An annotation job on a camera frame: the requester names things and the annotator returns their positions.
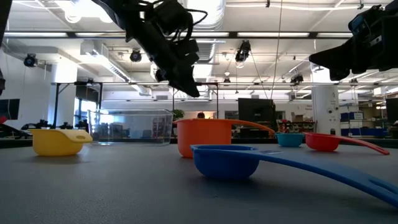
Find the orange handle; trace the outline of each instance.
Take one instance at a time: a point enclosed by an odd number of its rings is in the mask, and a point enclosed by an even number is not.
[[[226,119],[225,121],[228,121],[232,124],[244,124],[244,125],[248,125],[248,126],[253,126],[262,130],[266,130],[268,131],[271,135],[275,134],[275,131],[272,130],[271,128],[268,128],[267,126],[261,125],[261,124],[257,124],[257,123],[253,123],[250,121],[241,121],[241,120],[232,120],[232,119]]]
[[[373,150],[376,150],[377,152],[380,152],[381,154],[384,154],[384,155],[389,155],[389,154],[390,154],[389,151],[383,149],[383,148],[380,147],[380,146],[377,146],[377,145],[375,145],[375,144],[372,144],[372,143],[370,143],[370,142],[362,141],[362,140],[359,140],[359,139],[353,139],[353,138],[342,137],[342,136],[335,136],[335,138],[337,138],[337,139],[339,139],[339,140],[342,140],[342,141],[352,142],[352,143],[359,144],[359,145],[361,145],[361,146],[369,147],[369,148],[371,148],[371,149],[373,149]]]

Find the table surface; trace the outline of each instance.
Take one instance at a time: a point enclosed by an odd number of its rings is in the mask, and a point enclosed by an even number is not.
[[[398,185],[398,151],[359,146],[294,151]],[[397,223],[398,210],[362,191],[293,167],[260,162],[250,179],[206,179],[177,145],[85,145],[77,156],[0,149],[0,223]]]

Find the ceiling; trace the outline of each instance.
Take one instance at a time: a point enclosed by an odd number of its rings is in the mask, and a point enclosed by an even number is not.
[[[358,6],[359,0],[272,0],[270,8],[258,6],[265,1],[254,0],[226,0],[224,9],[223,23],[218,31],[262,31],[277,32],[295,31],[295,32],[349,32],[347,25],[357,13],[364,11],[357,9],[336,10],[336,11],[310,11],[310,10],[291,10],[280,9],[276,6],[293,7],[350,7]],[[390,1],[382,0],[364,0],[365,6],[382,4],[385,6]],[[58,7],[54,1],[17,1],[12,4],[9,16],[8,31],[118,31],[120,28],[113,23],[102,22],[98,18],[82,18],[80,22],[71,24],[65,20],[65,13],[62,9],[52,9]],[[205,74],[208,82],[222,82],[225,78],[225,72],[229,72],[229,78],[232,82],[259,82],[267,83],[290,81],[290,77],[296,73],[301,73],[305,82],[311,81],[310,63],[308,56],[314,52],[336,47],[345,42],[345,40],[331,39],[251,39],[252,55],[246,60],[243,68],[236,68],[234,54],[240,46],[243,39],[217,39],[222,44],[215,45],[215,56],[213,65],[207,65],[211,68],[210,75]],[[15,43],[26,46],[51,46],[57,47],[72,57],[77,58],[84,63],[87,61],[87,55],[81,55],[80,45],[83,39],[19,39]],[[151,63],[144,57],[139,63],[133,63],[129,55],[133,49],[139,49],[140,46],[135,40],[125,43],[122,39],[98,39],[95,42],[107,46],[109,57],[115,64],[127,71],[129,75],[138,82],[154,82],[150,76]],[[92,74],[90,71],[79,69],[79,76],[93,77],[99,81],[121,82],[115,78],[111,72],[101,65],[86,64],[86,66],[98,71]],[[199,73],[205,66],[200,65]],[[398,79],[397,70],[390,70],[384,73],[375,73],[364,76],[360,82],[376,82],[379,80],[394,81]],[[247,86],[245,88],[261,88],[261,86]],[[120,90],[132,88],[120,87]],[[363,90],[372,89],[372,86],[366,86]]]

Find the blue handle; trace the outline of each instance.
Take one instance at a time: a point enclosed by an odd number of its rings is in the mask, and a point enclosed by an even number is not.
[[[365,174],[351,167],[304,155],[289,154],[281,151],[259,151],[253,150],[251,147],[248,147],[248,149],[252,150],[232,151],[217,149],[217,146],[214,146],[213,149],[209,147],[206,147],[206,149],[195,147],[193,150],[195,153],[200,154],[218,154],[259,159],[307,170],[362,190],[398,208],[398,188],[372,175]]]

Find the clear plastic bin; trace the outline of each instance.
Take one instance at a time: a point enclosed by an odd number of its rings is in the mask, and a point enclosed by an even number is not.
[[[98,144],[166,145],[173,113],[168,110],[88,111],[90,134]]]

